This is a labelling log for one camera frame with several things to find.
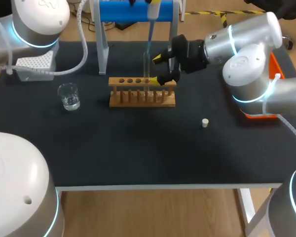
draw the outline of white perforated box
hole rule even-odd
[[[54,52],[49,51],[39,57],[20,58],[17,60],[16,65],[21,67],[49,70],[53,61],[53,56]]]
[[[41,69],[45,71],[54,72],[56,70],[55,57],[59,49],[59,44],[56,45],[46,54],[38,57],[19,58],[16,62],[16,66]],[[26,71],[17,71],[17,74],[21,81],[44,81],[53,80],[54,76],[48,76],[44,74],[35,74]]]

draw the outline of orange box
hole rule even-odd
[[[280,79],[285,79],[285,76],[283,74],[282,69],[280,68],[280,65],[278,64],[274,54],[271,53],[270,64],[269,64],[270,78],[271,79],[275,78],[275,74],[277,74],[277,73],[281,74]],[[249,118],[249,119],[277,119],[276,115],[271,115],[271,116],[250,116],[250,115],[246,115],[246,117]]]

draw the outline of water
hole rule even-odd
[[[80,107],[79,97],[71,95],[62,99],[64,107],[68,111],[76,110]]]

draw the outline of wooden floor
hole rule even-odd
[[[254,10],[242,0],[186,0],[187,11]],[[251,16],[228,15],[229,24]],[[296,67],[296,20],[281,20],[283,34],[295,40],[289,54]],[[89,41],[95,34],[84,32]],[[203,39],[222,24],[213,15],[189,15],[179,24],[179,34],[188,40]],[[154,40],[167,40],[168,23],[157,23]],[[136,24],[120,32],[107,31],[108,40],[147,40],[148,24]],[[62,40],[80,40],[75,18],[61,36]],[[268,189],[251,190],[258,209]],[[240,237],[242,219],[234,190],[165,190],[165,191],[102,191],[68,192],[63,200],[64,237]]]

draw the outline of test tube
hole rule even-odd
[[[144,53],[144,83],[149,83],[150,79],[150,53]],[[149,93],[149,86],[144,86],[144,92]]]

